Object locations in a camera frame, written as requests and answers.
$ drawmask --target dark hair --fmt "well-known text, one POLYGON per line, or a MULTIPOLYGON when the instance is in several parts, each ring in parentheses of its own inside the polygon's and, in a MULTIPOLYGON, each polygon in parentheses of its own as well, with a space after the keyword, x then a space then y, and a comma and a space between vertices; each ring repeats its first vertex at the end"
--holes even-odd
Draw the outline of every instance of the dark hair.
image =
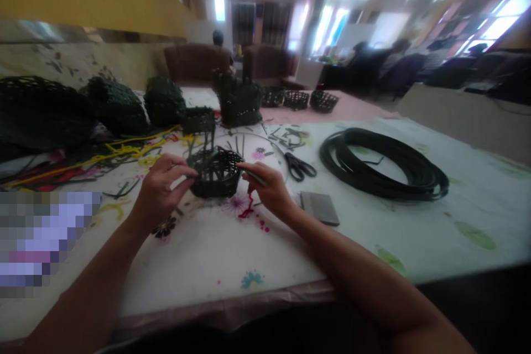
POLYGON ((214 33, 212 33, 212 41, 214 45, 223 46, 223 32, 219 29, 214 30, 214 33))
POLYGON ((393 43, 392 49, 394 53, 403 53, 411 46, 411 42, 407 38, 398 39, 393 43))
POLYGON ((435 40, 433 43, 431 43, 428 47, 426 47, 426 50, 430 51, 437 51, 444 47, 444 40, 435 40))
POLYGON ((359 53, 361 51, 364 51, 367 47, 369 47, 369 43, 366 41, 361 41, 358 44, 356 44, 354 47, 352 47, 352 50, 359 53))

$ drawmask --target woven basket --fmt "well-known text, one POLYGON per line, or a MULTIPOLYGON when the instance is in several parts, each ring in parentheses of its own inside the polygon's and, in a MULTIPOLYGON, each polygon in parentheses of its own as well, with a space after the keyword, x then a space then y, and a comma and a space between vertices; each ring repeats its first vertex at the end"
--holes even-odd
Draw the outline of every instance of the woven basket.
POLYGON ((311 93, 310 106, 314 111, 320 113, 330 113, 334 110, 339 97, 327 93, 326 91, 315 90, 311 93))
POLYGON ((148 80, 144 104, 151 124, 157 127, 179 124, 186 111, 181 89, 164 76, 148 80))
POLYGON ((142 103, 129 87, 93 77, 80 92, 92 102, 97 118, 115 136, 134 136, 148 130, 142 103))
POLYGON ((284 96, 286 95, 285 87, 264 87, 264 97, 262 98, 262 106, 264 108, 276 108, 282 105, 284 96))
POLYGON ((214 88, 220 100, 221 123, 225 127, 249 126, 262 121, 263 92, 256 83, 225 73, 214 77, 214 88))
POLYGON ((39 151, 67 148, 87 140, 96 123, 93 106, 72 87, 39 76, 0 80, 0 141, 39 151))
POLYGON ((308 108, 308 99, 310 95, 299 91, 299 90, 289 90, 286 91, 286 96, 284 97, 284 106, 293 109, 294 111, 300 111, 308 108))
POLYGON ((211 132, 215 124, 214 111, 208 107, 187 108, 181 117, 183 134, 211 132))
MULTIPOLYGON (((190 187, 195 196, 202 198, 231 197, 236 193, 240 181, 241 169, 236 163, 243 158, 236 152, 217 147, 218 155, 201 171, 200 176, 190 187)), ((188 166, 202 169, 202 162, 209 157, 212 149, 201 150, 188 158, 188 166)))

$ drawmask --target dark green woven basket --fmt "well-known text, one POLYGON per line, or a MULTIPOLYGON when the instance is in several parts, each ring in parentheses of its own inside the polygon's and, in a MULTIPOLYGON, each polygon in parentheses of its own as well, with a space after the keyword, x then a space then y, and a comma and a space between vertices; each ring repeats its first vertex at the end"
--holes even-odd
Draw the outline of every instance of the dark green woven basket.
POLYGON ((214 111, 208 107, 187 108, 181 118, 183 134, 210 133, 215 124, 214 111))
POLYGON ((72 87, 39 76, 0 80, 0 141, 39 151, 67 148, 87 140, 96 123, 93 106, 72 87))
POLYGON ((230 73, 214 76, 214 90, 220 100, 221 123, 225 127, 249 126, 262 121, 262 88, 230 73))
POLYGON ((181 89, 164 76, 148 80, 144 104, 151 124, 157 127, 179 124, 186 111, 181 89))
POLYGON ((330 113, 334 110, 339 97, 322 90, 315 90, 311 93, 310 106, 314 111, 320 113, 330 113))
POLYGON ((231 197, 238 189, 242 174, 236 163, 243 162, 243 158, 236 152, 217 147, 218 155, 204 168, 202 163, 209 158, 212 149, 201 150, 187 160, 188 166, 201 170, 200 176, 190 187, 195 196, 201 198, 231 197))
POLYGON ((276 108, 282 105, 284 96, 286 95, 285 87, 264 87, 264 97, 262 98, 262 106, 264 108, 276 108))
POLYGON ((116 136, 138 135, 148 131, 142 103, 127 86, 93 77, 80 92, 96 109, 96 116, 116 136))
POLYGON ((308 99, 310 95, 299 91, 299 90, 289 90, 286 91, 286 96, 284 97, 284 106, 293 109, 294 111, 300 111, 308 108, 308 99))

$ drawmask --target right hand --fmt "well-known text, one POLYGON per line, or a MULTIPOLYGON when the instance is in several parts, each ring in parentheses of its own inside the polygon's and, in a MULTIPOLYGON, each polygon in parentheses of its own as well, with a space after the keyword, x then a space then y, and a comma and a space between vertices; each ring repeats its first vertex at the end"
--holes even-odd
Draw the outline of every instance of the right hand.
POLYGON ((250 194, 256 190, 260 200, 269 211, 276 215, 279 211, 295 205, 295 202, 289 196, 282 174, 279 171, 264 165, 262 162, 254 164, 242 162, 238 163, 237 166, 255 173, 268 184, 268 186, 263 186, 248 173, 243 173, 242 175, 243 179, 249 182, 247 193, 250 194))

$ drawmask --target blurred object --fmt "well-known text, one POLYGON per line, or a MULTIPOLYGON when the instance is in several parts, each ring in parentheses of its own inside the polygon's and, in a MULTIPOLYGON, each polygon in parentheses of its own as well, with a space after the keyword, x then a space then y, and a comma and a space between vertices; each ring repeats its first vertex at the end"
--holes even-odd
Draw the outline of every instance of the blurred object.
POLYGON ((289 77, 293 53, 268 44, 253 44, 243 51, 243 78, 261 86, 285 86, 304 90, 305 86, 289 77))
POLYGON ((231 53, 213 44, 187 43, 164 49, 171 79, 178 86, 211 87, 212 71, 229 70, 231 53))

